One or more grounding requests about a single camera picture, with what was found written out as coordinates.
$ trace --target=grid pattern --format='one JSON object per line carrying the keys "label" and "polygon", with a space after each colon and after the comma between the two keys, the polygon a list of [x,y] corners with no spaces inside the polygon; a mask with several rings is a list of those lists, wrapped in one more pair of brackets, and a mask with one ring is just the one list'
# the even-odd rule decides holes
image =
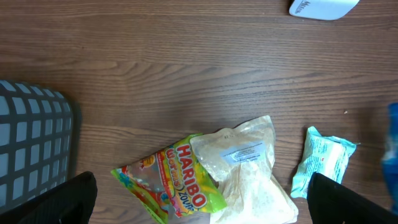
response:
{"label": "grid pattern", "polygon": [[66,181],[72,124],[61,93],[0,80],[0,213]]}

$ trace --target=clear plastic bag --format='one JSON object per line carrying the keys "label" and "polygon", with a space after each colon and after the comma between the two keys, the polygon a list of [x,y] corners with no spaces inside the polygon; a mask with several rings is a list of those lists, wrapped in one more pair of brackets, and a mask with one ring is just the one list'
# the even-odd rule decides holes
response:
{"label": "clear plastic bag", "polygon": [[275,131],[269,116],[191,139],[201,165],[219,182],[227,207],[210,223],[292,223],[299,211],[272,176]]}

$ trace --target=light blue wrapper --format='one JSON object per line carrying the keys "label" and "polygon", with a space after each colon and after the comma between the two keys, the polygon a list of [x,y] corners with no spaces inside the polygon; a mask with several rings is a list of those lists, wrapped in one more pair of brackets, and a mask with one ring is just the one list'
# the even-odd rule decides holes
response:
{"label": "light blue wrapper", "polygon": [[314,172],[323,174],[341,184],[349,157],[356,145],[338,137],[323,137],[315,127],[307,129],[304,154],[293,177],[293,198],[307,198],[308,184]]}

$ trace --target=wood grain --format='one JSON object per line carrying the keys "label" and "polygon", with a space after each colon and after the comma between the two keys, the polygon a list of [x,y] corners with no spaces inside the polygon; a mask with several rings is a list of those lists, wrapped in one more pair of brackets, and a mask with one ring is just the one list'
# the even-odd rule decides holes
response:
{"label": "wood grain", "polygon": [[[0,78],[64,91],[83,112],[78,172],[98,198],[90,223],[153,223],[110,175],[191,133],[269,114],[273,173],[290,192],[305,130],[360,142],[343,185],[391,205],[380,158],[398,101],[398,2],[362,0],[338,21],[288,1],[0,1]],[[311,223],[295,199],[297,223]],[[196,214],[172,223],[208,223]]]}

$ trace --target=paper label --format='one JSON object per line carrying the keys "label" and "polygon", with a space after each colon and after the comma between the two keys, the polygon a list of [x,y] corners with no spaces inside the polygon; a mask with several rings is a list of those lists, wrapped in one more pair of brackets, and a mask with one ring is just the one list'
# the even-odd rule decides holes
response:
{"label": "paper label", "polygon": [[335,20],[347,14],[359,0],[295,0],[289,9],[292,16]]}
{"label": "paper label", "polygon": [[230,147],[221,152],[220,156],[229,164],[257,161],[265,158],[266,145],[264,141],[253,141]]}

